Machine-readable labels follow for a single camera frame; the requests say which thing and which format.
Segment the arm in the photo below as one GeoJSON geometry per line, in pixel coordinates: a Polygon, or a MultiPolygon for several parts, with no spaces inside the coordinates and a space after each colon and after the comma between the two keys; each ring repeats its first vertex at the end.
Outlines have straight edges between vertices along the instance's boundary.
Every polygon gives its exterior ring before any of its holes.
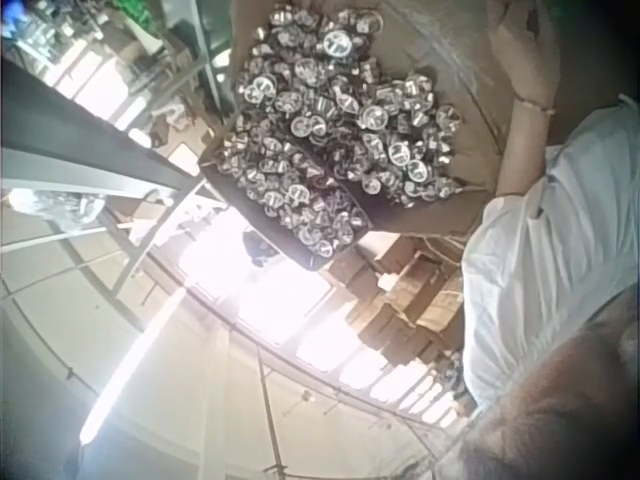
{"type": "Polygon", "coordinates": [[[544,175],[558,48],[541,0],[488,0],[487,13],[494,55],[516,96],[496,195],[524,195],[544,175]]]}

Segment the white sleeve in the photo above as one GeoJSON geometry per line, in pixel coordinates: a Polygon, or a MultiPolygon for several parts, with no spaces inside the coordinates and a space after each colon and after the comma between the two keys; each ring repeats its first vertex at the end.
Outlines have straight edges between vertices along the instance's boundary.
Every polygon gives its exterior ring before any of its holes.
{"type": "Polygon", "coordinates": [[[479,405],[637,281],[637,118],[594,112],[527,195],[487,205],[462,261],[463,367],[479,405]]]}

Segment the bracelet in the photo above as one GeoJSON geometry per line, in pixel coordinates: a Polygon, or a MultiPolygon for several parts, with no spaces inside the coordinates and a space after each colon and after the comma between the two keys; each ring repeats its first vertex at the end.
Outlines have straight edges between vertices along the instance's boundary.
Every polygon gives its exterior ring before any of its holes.
{"type": "Polygon", "coordinates": [[[517,93],[515,94],[515,97],[516,97],[516,100],[518,102],[520,102],[522,105],[524,105],[527,108],[530,108],[532,110],[537,110],[538,112],[544,113],[545,115],[548,115],[549,117],[551,117],[552,115],[556,114],[556,109],[555,108],[544,108],[543,106],[537,104],[536,102],[532,102],[530,100],[525,100],[524,98],[522,98],[517,93]]]}

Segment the hand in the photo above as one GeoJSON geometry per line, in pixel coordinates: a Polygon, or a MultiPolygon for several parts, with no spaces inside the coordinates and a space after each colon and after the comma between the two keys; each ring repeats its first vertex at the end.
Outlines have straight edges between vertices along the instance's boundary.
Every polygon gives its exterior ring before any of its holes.
{"type": "Polygon", "coordinates": [[[516,95],[552,108],[560,81],[560,52],[544,1],[487,0],[487,13],[493,54],[516,95]]]}

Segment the plastic bag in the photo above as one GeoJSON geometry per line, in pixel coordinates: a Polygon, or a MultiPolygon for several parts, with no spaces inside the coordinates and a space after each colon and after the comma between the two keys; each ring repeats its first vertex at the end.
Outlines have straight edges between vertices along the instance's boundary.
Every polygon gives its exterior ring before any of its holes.
{"type": "Polygon", "coordinates": [[[106,204],[102,195],[27,188],[14,188],[8,200],[16,212],[55,222],[65,232],[80,230],[83,225],[93,222],[106,204]]]}

